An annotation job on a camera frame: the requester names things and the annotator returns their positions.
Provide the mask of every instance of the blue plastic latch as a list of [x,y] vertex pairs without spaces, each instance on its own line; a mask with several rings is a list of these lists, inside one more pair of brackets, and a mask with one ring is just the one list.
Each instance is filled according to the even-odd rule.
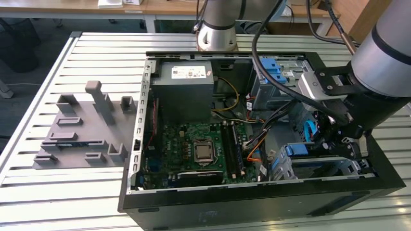
[[308,155],[308,150],[304,144],[289,144],[286,147],[292,149],[293,155]]
[[286,152],[286,156],[292,155],[292,149],[289,146],[285,146],[285,152]]
[[270,165],[270,170],[274,169],[274,166],[277,165],[277,162],[278,162],[278,161],[280,161],[278,158],[276,158],[276,159],[274,159],[274,162],[273,162],[272,165]]
[[260,61],[261,61],[262,67],[265,68],[272,78],[274,78],[274,80],[281,84],[286,83],[286,78],[282,77],[282,74],[281,74],[281,67],[276,64],[274,59],[260,58]]

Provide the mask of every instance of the yellow wire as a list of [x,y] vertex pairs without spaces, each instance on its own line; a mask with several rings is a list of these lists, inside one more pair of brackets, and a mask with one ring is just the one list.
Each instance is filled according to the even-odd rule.
[[238,92],[237,92],[237,89],[232,86],[232,84],[228,82],[226,79],[224,79],[222,77],[218,77],[220,80],[222,80],[232,88],[232,90],[234,91],[236,93],[236,102],[232,106],[226,107],[226,108],[218,108],[218,109],[212,109],[213,112],[222,112],[222,111],[228,111],[229,109],[234,108],[234,106],[237,106],[238,104],[238,101],[240,101],[240,98],[238,98]]

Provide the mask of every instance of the gray carpet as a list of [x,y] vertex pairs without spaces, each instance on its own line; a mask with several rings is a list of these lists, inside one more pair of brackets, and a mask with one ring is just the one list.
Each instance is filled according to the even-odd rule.
[[[39,65],[35,70],[27,73],[14,73],[0,61],[0,79],[5,84],[34,83],[41,84],[49,72],[53,62],[67,40],[71,31],[83,32],[129,32],[143,33],[139,29],[139,20],[115,20],[111,24],[107,20],[81,20],[63,19],[62,27],[55,28],[51,19],[31,20],[34,29],[41,39],[41,44],[34,48]],[[38,86],[35,85],[10,85],[14,92],[10,99],[0,97],[0,136],[10,136],[18,125],[21,117],[33,100]],[[0,139],[0,152],[6,144],[5,139]]]

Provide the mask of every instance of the metal slatted table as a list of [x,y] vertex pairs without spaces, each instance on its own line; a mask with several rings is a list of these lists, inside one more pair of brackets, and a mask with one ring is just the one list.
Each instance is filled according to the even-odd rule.
[[[252,36],[238,35],[238,50],[250,50]],[[309,36],[262,36],[260,51],[314,51],[326,66],[344,65],[350,55],[341,45]],[[99,80],[111,100],[138,100],[145,51],[194,51],[185,34],[82,33],[69,38],[11,139],[0,156],[0,230],[139,230],[117,212],[121,167],[31,169],[33,157],[57,113],[61,93],[91,100],[83,92]],[[402,108],[373,131],[394,169],[411,185],[411,118]],[[411,188],[370,199],[333,216],[229,225],[232,230],[409,230]]]

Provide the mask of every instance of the wooden desk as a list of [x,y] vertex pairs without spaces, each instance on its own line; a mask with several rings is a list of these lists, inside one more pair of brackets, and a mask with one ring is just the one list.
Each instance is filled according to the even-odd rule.
[[[98,0],[0,0],[0,17],[141,19],[145,20],[147,33],[154,33],[154,20],[194,20],[196,2],[186,0],[143,0],[141,5],[125,4],[122,8],[111,9],[98,9],[97,2]],[[294,22],[306,23],[305,7],[292,6],[292,10]],[[313,23],[320,23],[317,33],[324,36],[332,25],[328,14],[318,9],[312,9],[310,14]],[[289,15],[284,15],[276,21],[289,20]]]

